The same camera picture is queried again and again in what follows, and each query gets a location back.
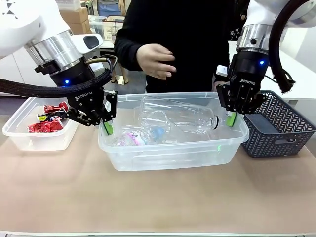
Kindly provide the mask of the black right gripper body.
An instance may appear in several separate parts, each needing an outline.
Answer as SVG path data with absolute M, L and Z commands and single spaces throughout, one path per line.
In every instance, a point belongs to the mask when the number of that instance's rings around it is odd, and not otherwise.
M 229 82 L 231 93 L 236 98 L 236 111 L 240 114 L 248 114 L 248 104 L 260 93 L 268 66 L 269 57 L 261 52 L 239 52 L 233 56 Z

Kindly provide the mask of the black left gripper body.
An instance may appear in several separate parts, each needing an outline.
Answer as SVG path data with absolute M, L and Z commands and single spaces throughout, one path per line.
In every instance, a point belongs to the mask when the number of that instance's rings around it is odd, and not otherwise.
M 88 119 L 104 119 L 107 110 L 104 105 L 103 85 L 107 82 L 107 72 L 96 76 L 85 58 L 68 69 L 50 76 L 58 87 L 79 87 L 76 92 L 66 92 L 71 107 L 87 115 Z

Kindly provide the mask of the person's right hand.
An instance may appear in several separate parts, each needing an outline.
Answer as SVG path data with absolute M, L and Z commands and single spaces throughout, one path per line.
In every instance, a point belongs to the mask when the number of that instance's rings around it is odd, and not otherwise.
M 166 80 L 176 72 L 176 68 L 167 64 L 175 60 L 173 53 L 160 44 L 146 44 L 141 46 L 136 53 L 140 68 L 146 75 Z

